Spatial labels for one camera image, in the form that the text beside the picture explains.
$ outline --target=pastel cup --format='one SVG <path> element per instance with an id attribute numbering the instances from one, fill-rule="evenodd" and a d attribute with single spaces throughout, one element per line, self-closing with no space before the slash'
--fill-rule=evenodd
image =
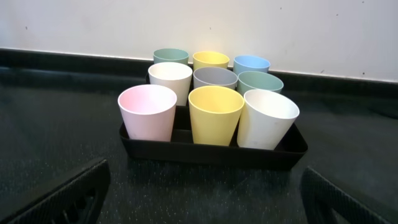
<path id="1" fill-rule="evenodd" d="M 193 70 L 203 67 L 227 68 L 229 57 L 218 52 L 204 51 L 193 54 Z"/>
<path id="2" fill-rule="evenodd" d="M 205 67 L 193 72 L 193 88 L 217 85 L 235 90 L 237 82 L 235 73 L 225 68 Z"/>
<path id="3" fill-rule="evenodd" d="M 154 52 L 154 63 L 177 62 L 188 65 L 189 54 L 180 49 L 159 49 Z"/>
<path id="4" fill-rule="evenodd" d="M 162 62 L 149 67 L 150 84 L 162 85 L 177 94 L 177 105 L 187 105 L 192 69 L 188 65 L 176 62 Z"/>
<path id="5" fill-rule="evenodd" d="M 242 72 L 238 75 L 238 92 L 243 96 L 249 90 L 261 89 L 280 93 L 284 83 L 279 78 L 264 72 Z"/>
<path id="6" fill-rule="evenodd" d="M 298 106 L 268 90 L 249 90 L 238 129 L 239 147 L 274 150 L 297 116 Z"/>
<path id="7" fill-rule="evenodd" d="M 118 104 L 130 139 L 170 141 L 176 94 L 160 85 L 139 85 L 122 92 Z"/>
<path id="8" fill-rule="evenodd" d="M 229 146 L 236 129 L 243 97 L 222 86 L 203 86 L 188 97 L 195 144 Z"/>
<path id="9" fill-rule="evenodd" d="M 237 75 L 246 71 L 268 72 L 270 66 L 268 60 L 253 55 L 240 55 L 234 58 L 234 73 Z"/>

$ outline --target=pink cup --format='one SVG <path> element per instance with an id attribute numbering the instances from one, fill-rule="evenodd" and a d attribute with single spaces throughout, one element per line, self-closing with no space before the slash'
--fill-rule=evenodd
<path id="1" fill-rule="evenodd" d="M 170 141 L 177 95 L 160 85 L 139 85 L 119 95 L 118 103 L 130 139 Z"/>

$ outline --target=cup rim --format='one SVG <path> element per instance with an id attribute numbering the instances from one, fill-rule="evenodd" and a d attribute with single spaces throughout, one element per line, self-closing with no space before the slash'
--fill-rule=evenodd
<path id="1" fill-rule="evenodd" d="M 197 72 L 198 70 L 204 69 L 204 68 L 207 68 L 207 69 L 222 69 L 222 70 L 226 70 L 226 71 L 228 71 L 228 73 L 232 73 L 232 74 L 236 77 L 236 81 L 235 81 L 235 82 L 232 82 L 232 83 L 229 83 L 229 84 L 222 84 L 222 85 L 212 84 L 212 83 L 205 82 L 205 81 L 199 79 L 199 78 L 195 75 L 195 72 Z M 228 70 L 228 69 L 225 69 L 225 68 L 219 68 L 219 67 L 203 67 L 203 68 L 198 68 L 198 69 L 196 69 L 196 70 L 193 72 L 193 77 L 196 78 L 197 80 L 203 82 L 203 83 L 206 83 L 207 85 L 214 85 L 214 86 L 229 86 L 229 85 L 232 85 L 232 84 L 235 84 L 235 83 L 238 82 L 238 76 L 237 76 L 234 72 L 232 72 L 231 70 Z"/>
<path id="2" fill-rule="evenodd" d="M 191 94 L 192 94 L 194 91 L 198 91 L 198 90 L 200 90 L 200 89 L 202 89 L 202 88 L 222 88 L 222 89 L 227 89 L 227 91 L 232 91 L 232 92 L 234 92 L 234 94 L 238 94 L 238 95 L 239 95 L 239 98 L 242 99 L 242 105 L 241 105 L 238 109 L 236 109 L 236 110 L 234 110 L 234 111 L 229 111 L 229 112 L 225 112 L 225 113 L 222 113 L 222 112 L 212 112 L 212 111 L 208 111 L 208 110 L 201 109 L 201 108 L 199 108 L 197 105 L 195 105 L 194 103 L 192 103 L 192 101 L 191 101 Z M 200 110 L 200 111 L 203 111 L 203 112 L 206 112 L 206 113 L 211 113 L 211 114 L 231 114 L 231 113 L 235 113 L 235 112 L 241 110 L 241 109 L 243 108 L 244 104 L 245 104 L 245 100 L 244 100 L 243 96 L 242 96 L 240 93 L 238 93 L 238 92 L 236 92 L 235 90 L 232 90 L 232 89 L 230 89 L 230 88 L 223 87 L 223 86 L 216 86 L 216 85 L 201 86 L 201 87 L 199 87 L 199 88 L 196 88 L 196 89 L 192 90 L 192 91 L 189 93 L 189 95 L 188 95 L 188 101 L 189 101 L 189 104 L 192 105 L 192 106 L 194 106 L 196 109 L 198 109 L 198 110 Z"/>
<path id="3" fill-rule="evenodd" d="M 255 90 L 265 90 L 265 89 L 256 88 L 256 87 L 254 87 L 254 86 L 248 85 L 247 83 L 245 83 L 244 81 L 241 80 L 241 77 L 240 77 L 240 76 L 241 76 L 243 73 L 249 73 L 249 72 L 262 73 L 263 75 L 267 75 L 267 76 L 269 76 L 269 77 L 276 78 L 278 81 L 281 82 L 282 86 L 281 86 L 280 88 L 276 88 L 276 89 L 273 89 L 273 90 L 270 90 L 270 91 L 278 91 L 278 90 L 283 89 L 283 87 L 285 86 L 285 84 L 283 83 L 283 81 L 282 81 L 280 78 L 276 77 L 275 75 L 271 75 L 270 73 L 259 72 L 259 71 L 245 71 L 245 72 L 239 73 L 239 75 L 238 75 L 238 80 L 239 80 L 241 83 L 243 83 L 243 84 L 247 85 L 248 87 L 253 88 L 253 89 L 255 89 Z"/>
<path id="4" fill-rule="evenodd" d="M 263 60 L 263 61 L 266 61 L 266 62 L 268 63 L 268 66 L 265 66 L 265 67 L 247 66 L 247 65 L 244 65 L 244 64 L 239 63 L 238 61 L 236 61 L 236 58 L 238 58 L 238 57 L 252 57 L 252 58 L 258 58 L 258 59 L 261 59 L 261 60 Z M 236 56 L 236 57 L 234 58 L 234 63 L 237 63 L 237 64 L 242 65 L 242 66 L 245 66 L 245 67 L 257 68 L 257 69 L 260 69 L 260 68 L 269 68 L 269 67 L 271 66 L 271 63 L 270 63 L 267 59 L 262 58 L 262 57 L 258 57 L 258 56 L 255 56 L 255 55 L 238 55 L 238 56 Z"/>
<path id="5" fill-rule="evenodd" d="M 182 57 L 182 58 L 178 58 L 178 59 L 167 59 L 167 58 L 162 58 L 162 57 L 159 57 L 159 56 L 156 56 L 156 55 L 155 55 L 155 53 L 156 53 L 157 51 L 160 51 L 160 50 L 178 50 L 178 51 L 182 51 L 182 52 L 186 53 L 187 56 L 186 56 L 186 57 Z M 153 56 L 154 56 L 154 57 L 157 57 L 157 58 L 159 58 L 159 59 L 169 60 L 169 61 L 177 61 L 177 60 L 182 60 L 182 59 L 189 58 L 188 52 L 186 52 L 186 51 L 184 51 L 184 50 L 181 50 L 181 49 L 171 49 L 171 48 L 157 49 L 157 50 L 154 51 Z"/>
<path id="6" fill-rule="evenodd" d="M 222 56 L 226 57 L 226 61 L 225 62 L 221 62 L 221 63 L 211 63 L 211 62 L 206 62 L 204 60 L 199 60 L 199 59 L 196 58 L 197 54 L 203 54 L 203 53 L 222 55 Z M 197 60 L 198 62 L 207 63 L 207 64 L 210 64 L 210 65 L 219 65 L 219 64 L 222 64 L 222 63 L 229 63 L 229 61 L 230 61 L 230 59 L 229 59 L 229 57 L 227 55 L 219 53 L 219 52 L 215 52 L 215 51 L 210 51 L 210 50 L 196 52 L 196 53 L 194 53 L 192 55 L 192 57 L 193 57 L 193 59 Z"/>
<path id="7" fill-rule="evenodd" d="M 150 72 L 150 70 L 153 68 L 153 67 L 159 67 L 159 66 L 163 66 L 163 65 L 165 65 L 165 64 L 174 64 L 174 65 L 176 65 L 176 66 L 181 66 L 181 67 L 184 67 L 184 68 L 189 68 L 189 70 L 190 70 L 190 73 L 189 73 L 189 75 L 186 75 L 186 76 L 184 76 L 184 77 L 182 77 L 182 78 L 160 78 L 160 77 L 158 77 L 158 76 L 156 76 L 156 75 L 154 75 L 154 74 L 152 74 L 151 72 Z M 186 79 L 186 78 L 189 78 L 191 75 L 192 75 L 192 73 L 193 73 L 193 70 L 192 70 L 192 68 L 191 67 L 189 67 L 188 65 L 184 65 L 184 64 L 182 64 L 182 63 L 177 63 L 177 62 L 160 62 L 160 63 L 156 63 L 156 64 L 153 64 L 153 65 L 151 65 L 149 68 L 148 68 L 148 74 L 150 75 L 150 76 L 152 76 L 152 77 L 154 77 L 154 78 L 157 78 L 157 79 L 160 79 L 160 80 L 167 80 L 167 81 L 176 81 L 176 80 L 183 80 L 183 79 Z"/>
<path id="8" fill-rule="evenodd" d="M 120 104 L 120 97 L 127 91 L 132 90 L 133 88 L 143 88 L 143 86 L 156 86 L 156 88 L 163 88 L 167 91 L 170 91 L 172 93 L 172 95 L 174 96 L 174 104 L 170 107 L 167 107 L 165 110 L 156 112 L 156 113 L 137 113 L 131 110 L 127 110 L 124 106 L 122 106 L 122 104 Z M 173 90 L 171 90 L 170 88 L 167 88 L 166 86 L 161 86 L 161 85 L 155 85 L 155 84 L 144 84 L 144 85 L 137 85 L 137 86 L 133 86 L 128 88 L 127 90 L 124 90 L 122 93 L 120 93 L 119 97 L 118 97 L 118 105 L 120 108 L 122 108 L 124 111 L 131 113 L 131 114 L 136 114 L 136 115 L 154 115 L 154 114 L 161 114 L 165 111 L 168 111 L 169 109 L 173 108 L 175 105 L 177 104 L 177 94 L 175 94 L 175 92 Z"/>
<path id="9" fill-rule="evenodd" d="M 297 114 L 296 114 L 295 116 L 291 116 L 291 117 L 288 117 L 288 118 L 281 118 L 281 117 L 278 117 L 278 116 L 271 116 L 271 115 L 269 115 L 269 114 L 263 113 L 262 111 L 259 111 L 255 106 L 253 106 L 250 102 L 248 102 L 248 99 L 247 99 L 247 97 L 246 97 L 247 93 L 250 93 L 250 92 L 253 92 L 253 91 L 264 91 L 264 92 L 267 92 L 267 93 L 272 94 L 272 95 L 278 95 L 278 96 L 283 97 L 283 99 L 285 99 L 286 101 L 288 101 L 289 103 L 291 103 L 292 105 L 294 105 L 295 108 L 297 108 Z M 253 108 L 254 110 L 256 110 L 258 113 L 263 114 L 263 115 L 266 115 L 266 116 L 271 117 L 271 118 L 277 118 L 277 119 L 288 120 L 288 119 L 295 119 L 295 118 L 297 118 L 297 117 L 300 115 L 300 108 L 299 108 L 299 106 L 297 106 L 291 99 L 287 98 L 286 96 L 284 96 L 284 95 L 282 95 L 282 94 L 280 94 L 280 93 L 276 93 L 276 92 L 274 92 L 274 91 L 262 90 L 262 89 L 248 90 L 247 92 L 244 93 L 243 98 L 244 98 L 244 102 L 245 102 L 246 104 L 248 104 L 251 108 Z"/>

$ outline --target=yellow cup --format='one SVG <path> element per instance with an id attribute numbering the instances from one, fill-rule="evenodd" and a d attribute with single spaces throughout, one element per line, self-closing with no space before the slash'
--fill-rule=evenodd
<path id="1" fill-rule="evenodd" d="M 229 57 L 218 52 L 196 52 L 193 54 L 193 70 L 203 67 L 227 68 Z"/>
<path id="2" fill-rule="evenodd" d="M 243 97 L 222 86 L 203 86 L 188 96 L 193 142 L 229 146 L 242 112 Z"/>

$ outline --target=table surface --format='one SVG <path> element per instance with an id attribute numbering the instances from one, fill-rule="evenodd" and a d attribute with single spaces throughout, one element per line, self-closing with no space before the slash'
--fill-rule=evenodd
<path id="1" fill-rule="evenodd" d="M 308 144 L 288 172 L 132 160 L 118 134 L 118 92 L 0 83 L 0 200 L 101 156 L 111 185 L 98 223 L 306 223 L 306 166 L 398 210 L 398 120 L 368 110 L 398 100 L 284 94 Z"/>

